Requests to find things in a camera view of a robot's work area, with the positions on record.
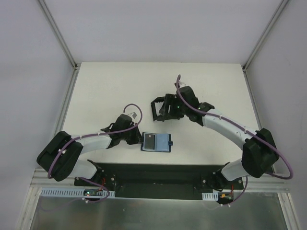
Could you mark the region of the black card tray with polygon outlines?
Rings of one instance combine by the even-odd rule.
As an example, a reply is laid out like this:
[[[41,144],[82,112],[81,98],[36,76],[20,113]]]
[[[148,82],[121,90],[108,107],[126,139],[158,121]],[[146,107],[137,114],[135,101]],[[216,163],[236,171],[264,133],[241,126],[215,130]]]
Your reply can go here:
[[[162,103],[162,107],[157,112],[156,104]],[[153,121],[166,121],[181,119],[185,116],[183,113],[183,102],[175,94],[166,94],[164,97],[157,97],[151,102]]]

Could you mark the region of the black VIP credit card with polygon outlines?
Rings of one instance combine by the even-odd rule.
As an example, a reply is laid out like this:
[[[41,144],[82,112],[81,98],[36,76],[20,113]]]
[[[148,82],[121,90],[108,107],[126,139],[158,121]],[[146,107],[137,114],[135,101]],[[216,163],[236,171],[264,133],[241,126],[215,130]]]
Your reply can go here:
[[[155,148],[155,135],[154,134],[145,134],[143,148],[147,150],[154,150]]]

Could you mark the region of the blue leather card holder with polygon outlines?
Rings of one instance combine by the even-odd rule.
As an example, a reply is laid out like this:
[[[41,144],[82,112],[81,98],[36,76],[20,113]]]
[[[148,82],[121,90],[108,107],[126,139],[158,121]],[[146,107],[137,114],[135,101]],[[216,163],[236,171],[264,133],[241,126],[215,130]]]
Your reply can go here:
[[[144,149],[144,135],[145,134],[154,134],[155,135],[155,148],[154,150]],[[173,146],[173,141],[171,134],[156,134],[156,133],[142,133],[142,143],[141,143],[141,151],[146,152],[171,152],[171,147]]]

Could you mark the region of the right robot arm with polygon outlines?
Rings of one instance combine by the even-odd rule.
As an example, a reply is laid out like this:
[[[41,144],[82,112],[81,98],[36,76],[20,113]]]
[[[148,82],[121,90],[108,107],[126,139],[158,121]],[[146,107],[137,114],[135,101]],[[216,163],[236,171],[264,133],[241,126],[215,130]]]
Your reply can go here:
[[[199,102],[189,86],[180,88],[179,93],[158,97],[152,103],[162,103],[158,113],[153,112],[154,120],[179,120],[187,116],[190,121],[218,132],[242,150],[240,159],[226,163],[209,176],[206,183],[212,189],[227,189],[235,179],[244,176],[260,178],[279,159],[267,146],[275,146],[269,130],[238,128],[234,121],[222,116],[213,105]]]

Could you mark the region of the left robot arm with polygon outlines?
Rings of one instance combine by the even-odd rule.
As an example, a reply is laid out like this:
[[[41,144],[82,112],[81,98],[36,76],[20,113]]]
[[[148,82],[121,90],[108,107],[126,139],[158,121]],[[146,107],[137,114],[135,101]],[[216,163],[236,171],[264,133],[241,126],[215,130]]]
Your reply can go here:
[[[101,182],[98,166],[90,160],[80,160],[79,156],[91,151],[106,150],[117,146],[121,141],[129,145],[138,144],[142,137],[136,113],[121,114],[114,123],[94,134],[72,137],[60,131],[38,155],[36,162],[46,172],[48,178],[57,182],[72,177],[84,177],[90,186]]]

